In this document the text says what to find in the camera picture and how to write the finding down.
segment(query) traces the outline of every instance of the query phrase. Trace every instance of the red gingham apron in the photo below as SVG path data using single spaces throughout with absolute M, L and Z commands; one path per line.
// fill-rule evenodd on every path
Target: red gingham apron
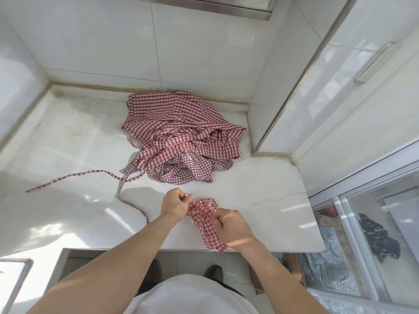
M 128 117 L 122 129 L 141 143 L 142 151 L 124 169 L 124 177 L 94 169 L 54 179 L 26 192 L 44 188 L 70 176 L 104 172 L 120 181 L 118 199 L 139 210 L 148 223 L 144 211 L 120 198 L 125 182 L 135 181 L 148 172 L 151 179 L 161 183 L 186 184 L 193 180 L 211 183 L 212 171 L 228 170 L 233 165 L 231 159 L 241 156 L 238 145 L 246 128 L 229 123 L 211 105 L 192 94 L 171 89 L 167 92 L 131 94 L 127 105 Z M 132 139 L 130 143 L 138 148 Z M 136 172 L 139 172 L 137 176 L 129 177 Z M 210 199 L 195 203 L 192 211 L 196 211 L 196 207 L 211 207 L 208 211 L 216 207 L 216 211 L 218 207 L 215 201 L 214 206 L 207 200 Z

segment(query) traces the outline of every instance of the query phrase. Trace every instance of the person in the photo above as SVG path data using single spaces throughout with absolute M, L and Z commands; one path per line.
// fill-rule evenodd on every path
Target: person
M 178 188 L 167 192 L 159 217 L 69 274 L 28 313 L 257 313 L 242 295 L 223 284 L 223 272 L 216 265 L 204 277 L 183 274 L 161 283 L 150 280 L 161 281 L 154 257 L 193 199 Z M 218 237 L 252 266 L 276 314 L 328 313 L 254 236 L 239 211 L 220 208 L 211 222 Z

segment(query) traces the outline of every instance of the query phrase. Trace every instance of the hand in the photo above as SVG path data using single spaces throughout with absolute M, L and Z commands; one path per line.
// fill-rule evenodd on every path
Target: hand
M 175 188 L 166 193 L 161 203 L 160 216 L 173 217 L 178 222 L 186 216 L 189 204 L 194 200 L 194 195 L 186 195 L 180 189 Z
M 228 247 L 239 250 L 248 243 L 257 241 L 250 229 L 249 224 L 244 220 L 240 211 L 219 208 L 212 215 L 211 222 L 217 232 L 217 236 Z

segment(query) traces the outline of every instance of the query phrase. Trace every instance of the tiled floor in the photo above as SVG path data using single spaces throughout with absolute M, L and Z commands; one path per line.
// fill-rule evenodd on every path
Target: tiled floor
M 239 253 L 159 251 L 156 259 L 161 263 L 164 280 L 185 273 L 204 275 L 209 266 L 220 265 L 225 284 L 239 291 L 260 314 L 274 313 L 267 296 L 255 294 L 249 264 Z

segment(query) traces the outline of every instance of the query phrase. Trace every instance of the cardboard box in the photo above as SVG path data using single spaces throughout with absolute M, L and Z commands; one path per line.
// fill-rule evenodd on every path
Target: cardboard box
M 304 273 L 302 271 L 301 262 L 298 258 L 298 254 L 296 253 L 285 253 L 285 262 L 284 266 L 290 268 L 291 274 L 301 283 L 302 286 L 305 288 L 306 286 L 306 279 L 304 278 Z M 265 291 L 263 290 L 262 284 L 259 281 L 255 271 L 249 265 L 249 272 L 250 272 L 250 279 L 252 281 L 253 287 L 255 288 L 256 295 L 264 294 Z

